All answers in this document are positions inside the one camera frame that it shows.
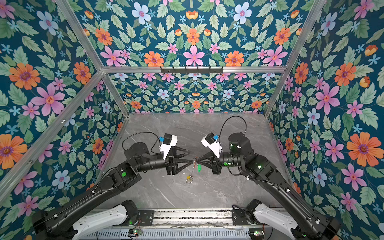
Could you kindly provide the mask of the metal keyring with red handle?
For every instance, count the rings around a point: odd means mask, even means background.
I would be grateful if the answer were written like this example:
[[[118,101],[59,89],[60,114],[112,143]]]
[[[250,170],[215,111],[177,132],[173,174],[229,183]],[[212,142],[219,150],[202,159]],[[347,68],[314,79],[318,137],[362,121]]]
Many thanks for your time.
[[[197,158],[194,158],[194,163],[193,163],[193,170],[192,170],[192,172],[195,170],[195,169],[197,169],[198,168],[198,163],[197,163]]]

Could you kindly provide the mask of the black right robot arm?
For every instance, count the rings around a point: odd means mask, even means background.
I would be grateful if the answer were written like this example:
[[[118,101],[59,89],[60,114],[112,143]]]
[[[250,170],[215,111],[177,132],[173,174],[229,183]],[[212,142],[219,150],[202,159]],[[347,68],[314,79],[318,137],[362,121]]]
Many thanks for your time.
[[[332,240],[341,224],[325,217],[308,204],[266,157],[255,153],[250,140],[243,133],[229,136],[229,151],[222,150],[220,137],[209,133],[201,140],[211,151],[197,158],[201,165],[220,174],[222,167],[237,167],[240,174],[270,193],[288,212],[272,210],[260,201],[249,204],[246,213],[258,223],[269,225],[291,240]]]

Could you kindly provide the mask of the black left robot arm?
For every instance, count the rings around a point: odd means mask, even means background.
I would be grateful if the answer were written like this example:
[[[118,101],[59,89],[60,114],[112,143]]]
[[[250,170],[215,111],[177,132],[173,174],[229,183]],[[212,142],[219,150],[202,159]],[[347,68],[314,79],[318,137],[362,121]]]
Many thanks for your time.
[[[126,160],[109,169],[93,187],[56,210],[35,213],[32,222],[36,238],[79,240],[110,226],[136,223],[139,211],[133,201],[124,201],[93,215],[90,212],[139,182],[141,172],[165,169],[168,175],[176,175],[192,164],[185,158],[190,151],[177,146],[163,147],[163,152],[151,155],[145,143],[133,144],[124,152]]]

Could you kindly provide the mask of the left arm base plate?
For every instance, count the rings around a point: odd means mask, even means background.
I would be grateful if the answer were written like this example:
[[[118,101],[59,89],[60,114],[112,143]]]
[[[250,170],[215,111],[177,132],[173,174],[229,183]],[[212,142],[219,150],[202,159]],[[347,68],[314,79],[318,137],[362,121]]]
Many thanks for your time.
[[[153,224],[154,216],[155,216],[154,210],[139,210],[135,218],[136,221],[134,222],[134,226],[150,227]]]

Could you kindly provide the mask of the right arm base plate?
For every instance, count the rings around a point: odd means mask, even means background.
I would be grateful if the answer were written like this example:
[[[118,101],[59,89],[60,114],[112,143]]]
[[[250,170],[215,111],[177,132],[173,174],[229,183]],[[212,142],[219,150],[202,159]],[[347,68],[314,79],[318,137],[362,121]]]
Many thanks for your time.
[[[255,226],[259,223],[250,210],[238,205],[232,205],[232,220],[234,226]]]

